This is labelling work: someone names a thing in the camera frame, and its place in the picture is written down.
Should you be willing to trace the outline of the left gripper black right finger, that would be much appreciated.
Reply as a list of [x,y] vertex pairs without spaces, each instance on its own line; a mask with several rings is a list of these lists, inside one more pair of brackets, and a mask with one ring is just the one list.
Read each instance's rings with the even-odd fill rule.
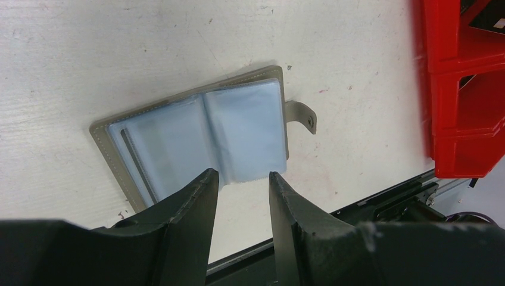
[[447,219],[418,198],[362,222],[325,212],[284,178],[269,175],[280,285],[503,285],[504,230],[484,220]]

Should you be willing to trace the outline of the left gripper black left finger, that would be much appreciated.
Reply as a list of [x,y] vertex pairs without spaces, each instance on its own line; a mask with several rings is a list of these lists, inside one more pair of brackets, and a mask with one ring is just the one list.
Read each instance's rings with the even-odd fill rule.
[[204,285],[219,190],[207,169],[110,228],[1,222],[2,285]]

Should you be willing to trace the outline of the grey card holder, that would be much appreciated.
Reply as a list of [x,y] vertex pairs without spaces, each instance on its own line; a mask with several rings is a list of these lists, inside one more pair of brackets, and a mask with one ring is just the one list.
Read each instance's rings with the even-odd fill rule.
[[287,124],[317,131],[317,115],[286,101],[282,67],[269,65],[91,124],[89,131],[130,205],[141,212],[205,169],[219,185],[283,173]]

